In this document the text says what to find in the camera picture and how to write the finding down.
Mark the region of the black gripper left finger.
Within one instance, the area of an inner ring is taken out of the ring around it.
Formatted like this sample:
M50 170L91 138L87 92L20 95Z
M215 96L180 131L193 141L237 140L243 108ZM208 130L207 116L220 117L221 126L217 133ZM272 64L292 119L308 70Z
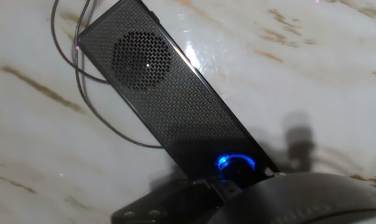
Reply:
M112 224L203 224L241 193L219 178L174 180L111 215Z

